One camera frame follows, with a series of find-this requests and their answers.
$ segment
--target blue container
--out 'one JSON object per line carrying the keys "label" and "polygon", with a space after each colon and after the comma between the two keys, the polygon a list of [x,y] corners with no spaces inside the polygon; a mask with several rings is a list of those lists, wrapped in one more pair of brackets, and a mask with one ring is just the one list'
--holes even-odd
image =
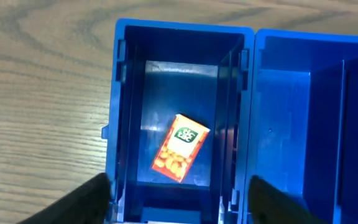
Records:
{"label": "blue container", "polygon": [[[358,37],[120,19],[113,57],[107,221],[247,223],[256,174],[358,222]],[[182,184],[151,169],[176,114],[211,130]]]}

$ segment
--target blue plastic bin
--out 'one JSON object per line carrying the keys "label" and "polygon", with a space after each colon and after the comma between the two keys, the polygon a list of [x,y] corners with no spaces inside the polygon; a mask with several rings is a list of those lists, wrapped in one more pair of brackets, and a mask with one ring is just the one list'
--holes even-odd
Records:
{"label": "blue plastic bin", "polygon": [[[108,222],[249,223],[259,175],[358,222],[358,37],[120,19]],[[151,169],[176,114],[211,132],[182,184]]]}

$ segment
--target wooden table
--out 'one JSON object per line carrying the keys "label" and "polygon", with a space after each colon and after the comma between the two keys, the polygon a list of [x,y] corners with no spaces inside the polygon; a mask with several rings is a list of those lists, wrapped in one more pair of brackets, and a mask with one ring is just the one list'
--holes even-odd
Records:
{"label": "wooden table", "polygon": [[120,17],[358,34],[358,0],[1,0],[0,223],[104,170]]}

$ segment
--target printed candy image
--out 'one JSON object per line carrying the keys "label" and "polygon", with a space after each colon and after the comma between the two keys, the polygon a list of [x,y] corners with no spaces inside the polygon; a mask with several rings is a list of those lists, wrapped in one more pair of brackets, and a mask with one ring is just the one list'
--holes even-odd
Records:
{"label": "printed candy image", "polygon": [[208,133],[208,128],[177,114],[155,156],[152,169],[182,182]]}

